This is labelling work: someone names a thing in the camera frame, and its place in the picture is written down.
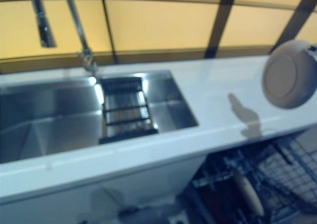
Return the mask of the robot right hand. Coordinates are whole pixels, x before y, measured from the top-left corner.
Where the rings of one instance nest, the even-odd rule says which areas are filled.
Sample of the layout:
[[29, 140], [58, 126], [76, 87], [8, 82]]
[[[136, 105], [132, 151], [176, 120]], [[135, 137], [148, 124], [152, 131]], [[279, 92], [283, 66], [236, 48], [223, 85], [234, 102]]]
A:
[[306, 49], [306, 53], [317, 61], [317, 44], [312, 44]]

